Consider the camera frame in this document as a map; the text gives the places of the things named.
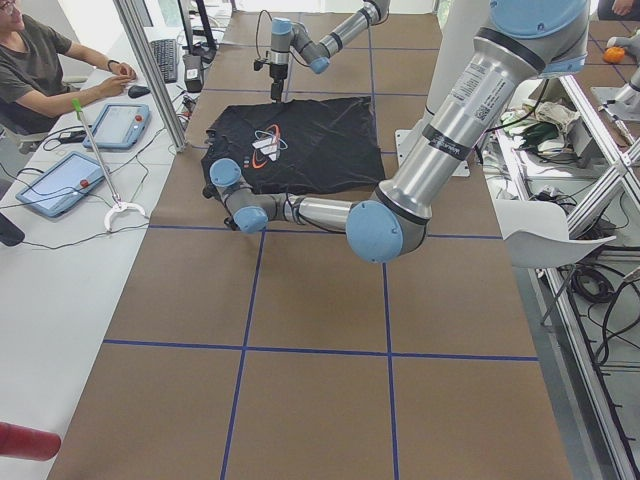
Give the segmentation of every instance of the white desk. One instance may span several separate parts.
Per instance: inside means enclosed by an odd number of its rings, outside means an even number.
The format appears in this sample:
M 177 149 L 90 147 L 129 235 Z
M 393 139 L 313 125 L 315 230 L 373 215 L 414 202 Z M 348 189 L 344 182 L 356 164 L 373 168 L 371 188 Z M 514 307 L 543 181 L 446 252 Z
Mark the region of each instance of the white desk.
M 149 39 L 163 36 L 169 36 L 167 30 L 149 32 Z M 109 54 L 137 66 L 124 37 Z M 100 83 L 108 75 L 96 70 L 87 86 Z M 176 84 L 167 88 L 171 98 L 179 96 L 181 90 Z M 132 151 L 103 154 L 113 171 L 131 159 L 163 125 L 151 95 L 131 100 L 123 94 L 97 102 L 84 108 L 87 119 L 93 121 L 108 102 L 144 102 L 152 112 L 147 130 Z M 71 125 L 79 125 L 73 113 L 64 115 L 54 130 Z M 63 145 L 52 152 L 40 148 L 27 166 L 45 170 L 74 150 L 84 149 L 79 144 Z M 156 205 L 174 154 L 169 135 L 163 131 L 139 156 L 149 174 L 133 201 L 147 214 Z M 136 161 L 113 174 L 113 183 L 124 201 L 131 200 L 144 175 L 145 169 Z M 29 182 L 34 177 L 24 173 L 19 178 Z M 23 184 L 14 182 L 0 206 L 18 204 L 15 194 L 22 188 Z M 105 182 L 92 193 L 112 203 Z M 109 208 L 89 197 L 58 219 L 47 219 L 25 206 L 3 208 L 2 213 L 25 232 L 26 241 L 57 246 L 104 232 L 103 220 Z M 114 217 L 112 226 L 117 230 L 146 222 L 138 212 L 131 211 Z M 123 231 L 53 251 L 0 244 L 0 421 L 64 436 L 145 231 Z M 53 460 L 0 457 L 0 478 L 44 479 L 52 464 Z

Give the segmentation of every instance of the person's arm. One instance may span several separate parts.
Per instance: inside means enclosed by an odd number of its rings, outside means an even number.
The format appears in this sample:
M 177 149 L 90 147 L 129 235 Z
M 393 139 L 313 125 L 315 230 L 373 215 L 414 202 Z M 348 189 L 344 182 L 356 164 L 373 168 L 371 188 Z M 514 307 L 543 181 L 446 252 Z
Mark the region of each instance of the person's arm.
M 629 13 L 631 13 L 633 1 L 634 0 L 615 0 L 615 2 L 613 2 L 613 7 L 611 7 L 611 10 L 613 10 L 613 13 L 615 13 L 616 15 L 620 15 L 621 17 L 624 15 L 628 15 Z
M 54 118 L 74 110 L 71 100 L 77 98 L 82 106 L 102 98 L 114 97 L 124 91 L 131 81 L 128 75 L 116 75 L 107 78 L 100 85 L 78 92 L 61 93 L 47 97 L 42 92 L 31 90 L 16 100 L 16 103 L 46 117 Z
M 65 53 L 65 56 L 80 60 L 81 62 L 93 65 L 96 68 L 111 72 L 114 75 L 127 75 L 134 80 L 137 75 L 131 66 L 124 62 L 109 61 L 109 57 L 94 50 L 93 48 L 85 47 L 79 43 L 72 42 L 71 47 Z

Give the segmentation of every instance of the blue joint cap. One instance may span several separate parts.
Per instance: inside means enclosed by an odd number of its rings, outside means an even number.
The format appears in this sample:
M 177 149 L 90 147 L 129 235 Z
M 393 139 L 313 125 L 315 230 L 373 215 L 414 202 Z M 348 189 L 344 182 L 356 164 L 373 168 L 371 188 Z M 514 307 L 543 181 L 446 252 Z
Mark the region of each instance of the blue joint cap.
M 568 60 L 552 62 L 542 71 L 540 77 L 547 78 L 559 75 L 573 75 L 584 68 L 586 60 L 587 55 L 584 54 Z
M 491 21 L 502 33 L 515 38 L 540 38 L 573 22 L 586 3 L 587 0 L 491 0 L 489 6 Z
M 240 180 L 242 172 L 236 162 L 230 158 L 221 158 L 209 168 L 209 177 L 216 187 L 226 188 Z
M 242 207 L 233 214 L 233 221 L 244 233 L 256 233 L 264 230 L 269 222 L 267 212 L 260 207 Z
M 289 35 L 291 33 L 291 20 L 288 18 L 274 18 L 271 22 L 271 33 L 273 35 Z
M 331 62 L 329 62 L 329 59 L 327 57 L 320 57 L 313 60 L 309 64 L 309 67 L 311 67 L 313 73 L 318 74 L 324 72 L 327 68 L 329 68 L 329 63 Z
M 366 200 L 347 217 L 347 241 L 367 262 L 388 262 L 402 251 L 403 236 L 398 219 L 380 202 Z

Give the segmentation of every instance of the black cloth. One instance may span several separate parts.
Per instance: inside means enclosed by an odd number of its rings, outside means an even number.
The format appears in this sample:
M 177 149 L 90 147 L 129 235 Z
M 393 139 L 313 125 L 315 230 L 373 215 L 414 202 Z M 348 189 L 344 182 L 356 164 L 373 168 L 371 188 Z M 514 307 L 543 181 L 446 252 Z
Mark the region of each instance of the black cloth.
M 616 15 L 613 13 L 613 3 L 615 0 L 600 0 L 598 2 L 598 19 L 599 20 L 640 20 L 640 0 L 635 0 L 631 11 L 626 15 Z
M 16 103 L 38 90 L 46 96 L 67 93 L 62 83 L 58 54 L 71 48 L 71 40 L 28 15 L 22 16 L 24 30 L 18 32 L 27 51 L 15 52 L 0 45 L 0 118 L 17 133 L 48 132 L 57 118 L 49 118 Z
M 253 143 L 274 126 L 281 150 L 272 161 Z M 335 193 L 384 179 L 370 97 L 232 105 L 207 133 L 210 147 L 202 159 L 207 197 L 217 197 L 209 168 L 224 157 L 240 166 L 255 193 Z

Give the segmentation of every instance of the red tube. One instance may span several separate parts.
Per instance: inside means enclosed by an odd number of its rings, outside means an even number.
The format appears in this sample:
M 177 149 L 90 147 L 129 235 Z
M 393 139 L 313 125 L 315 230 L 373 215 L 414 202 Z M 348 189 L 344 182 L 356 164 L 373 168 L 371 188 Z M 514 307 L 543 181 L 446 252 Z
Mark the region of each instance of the red tube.
M 55 433 L 0 422 L 0 456 L 49 460 L 58 453 L 61 443 Z

